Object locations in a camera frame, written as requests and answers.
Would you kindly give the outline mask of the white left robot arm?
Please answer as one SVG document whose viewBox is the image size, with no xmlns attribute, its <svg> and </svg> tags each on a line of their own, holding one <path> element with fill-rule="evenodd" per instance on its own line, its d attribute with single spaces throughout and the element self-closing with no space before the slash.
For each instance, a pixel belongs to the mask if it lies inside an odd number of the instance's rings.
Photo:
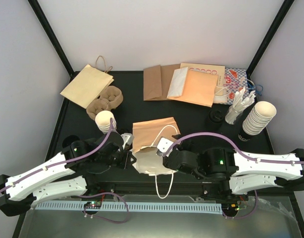
<svg viewBox="0 0 304 238">
<path fill-rule="evenodd" d="M 0 175 L 0 211 L 12 217 L 44 201 L 67 196 L 96 197 L 104 188 L 98 176 L 136 159 L 130 152 L 134 136 L 111 132 L 99 139 L 69 136 L 63 150 L 43 164 L 16 176 Z"/>
</svg>

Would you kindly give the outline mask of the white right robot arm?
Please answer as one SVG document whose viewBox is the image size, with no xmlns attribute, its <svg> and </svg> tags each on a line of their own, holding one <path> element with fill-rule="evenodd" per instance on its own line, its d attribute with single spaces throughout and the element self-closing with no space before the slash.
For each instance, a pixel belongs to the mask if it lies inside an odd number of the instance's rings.
<svg viewBox="0 0 304 238">
<path fill-rule="evenodd" d="M 252 190 L 270 187 L 304 191 L 304 150 L 268 155 L 214 148 L 203 153 L 173 149 L 163 165 L 208 183 L 214 197 L 229 200 Z"/>
</svg>

